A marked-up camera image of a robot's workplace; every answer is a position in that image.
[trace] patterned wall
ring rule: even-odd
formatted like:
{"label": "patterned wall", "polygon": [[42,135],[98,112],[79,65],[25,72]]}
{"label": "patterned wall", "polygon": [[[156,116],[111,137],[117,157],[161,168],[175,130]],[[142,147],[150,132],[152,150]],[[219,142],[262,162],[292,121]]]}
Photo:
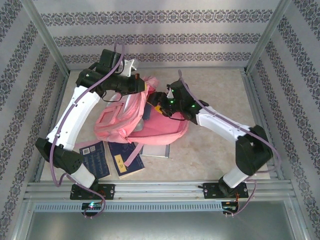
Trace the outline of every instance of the patterned wall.
{"label": "patterned wall", "polygon": [[65,76],[18,0],[0,1],[0,240],[9,238]]}
{"label": "patterned wall", "polygon": [[278,2],[34,1],[72,70],[97,61],[116,39],[142,67],[245,67]]}
{"label": "patterned wall", "polygon": [[320,239],[320,1],[294,0],[251,73],[311,239]]}

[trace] black mounting bracket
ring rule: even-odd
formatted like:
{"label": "black mounting bracket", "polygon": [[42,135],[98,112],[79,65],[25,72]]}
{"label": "black mounting bracket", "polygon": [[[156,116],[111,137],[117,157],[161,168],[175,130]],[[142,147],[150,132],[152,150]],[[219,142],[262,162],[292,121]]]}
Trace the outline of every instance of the black mounting bracket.
{"label": "black mounting bracket", "polygon": [[203,189],[204,199],[230,199],[236,198],[236,194],[238,193],[238,198],[248,198],[248,189],[245,182],[241,182],[238,186],[234,188],[234,194],[226,196],[220,189],[218,182],[205,182],[202,186],[198,186]]}
{"label": "black mounting bracket", "polygon": [[[101,194],[105,200],[113,200],[115,196],[114,184],[99,184],[96,192]],[[79,187],[77,184],[73,184],[70,193],[71,200],[101,200],[96,194],[86,191]]]}

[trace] floor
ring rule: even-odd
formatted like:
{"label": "floor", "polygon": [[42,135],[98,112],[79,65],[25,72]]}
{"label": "floor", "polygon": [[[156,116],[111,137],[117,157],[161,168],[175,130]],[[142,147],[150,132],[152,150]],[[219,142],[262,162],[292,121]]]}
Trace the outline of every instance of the floor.
{"label": "floor", "polygon": [[[67,107],[74,91],[80,71],[72,71],[66,86],[60,108],[60,116]],[[160,84],[158,91],[164,91],[166,84],[178,79],[176,68],[155,68],[139,70],[140,76],[155,76]],[[192,92],[209,103],[215,110],[241,124],[254,126],[245,87],[238,69],[183,68],[184,80]],[[79,132],[76,143],[95,140],[94,124],[105,108],[102,100],[93,108]],[[106,153],[111,175],[105,180],[119,180],[109,153]],[[188,132],[170,145],[170,157],[141,156],[145,169],[129,175],[125,181],[178,181],[218,180],[235,166],[235,145],[207,128],[190,124]],[[62,174],[56,169],[56,175]],[[268,173],[258,174],[255,179],[269,179]],[[49,164],[46,162],[41,181],[51,181]]]}

